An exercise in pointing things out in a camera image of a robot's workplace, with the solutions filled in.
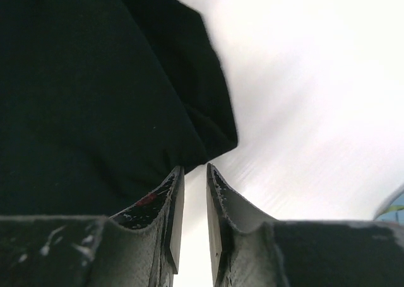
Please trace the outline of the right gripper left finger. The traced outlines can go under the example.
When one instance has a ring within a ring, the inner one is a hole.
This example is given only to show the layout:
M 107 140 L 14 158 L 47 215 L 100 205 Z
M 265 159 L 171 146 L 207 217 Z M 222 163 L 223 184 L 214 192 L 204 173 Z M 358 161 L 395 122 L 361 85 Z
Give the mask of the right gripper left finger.
M 184 170 L 111 216 L 3 216 L 2 286 L 172 286 Z

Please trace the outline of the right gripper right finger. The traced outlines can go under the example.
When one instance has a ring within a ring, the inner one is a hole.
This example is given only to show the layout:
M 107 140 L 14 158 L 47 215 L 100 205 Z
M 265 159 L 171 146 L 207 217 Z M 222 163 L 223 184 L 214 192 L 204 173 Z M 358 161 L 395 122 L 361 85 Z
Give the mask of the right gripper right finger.
M 215 286 L 402 286 L 403 228 L 378 221 L 280 221 L 206 168 Z

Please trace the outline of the black t-shirt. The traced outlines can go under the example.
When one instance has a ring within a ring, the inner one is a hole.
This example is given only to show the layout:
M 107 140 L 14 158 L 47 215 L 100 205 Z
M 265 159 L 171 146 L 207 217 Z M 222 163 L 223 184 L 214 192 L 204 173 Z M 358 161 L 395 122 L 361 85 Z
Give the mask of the black t-shirt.
M 178 0 L 1 0 L 1 213 L 113 215 L 233 150 L 201 15 Z

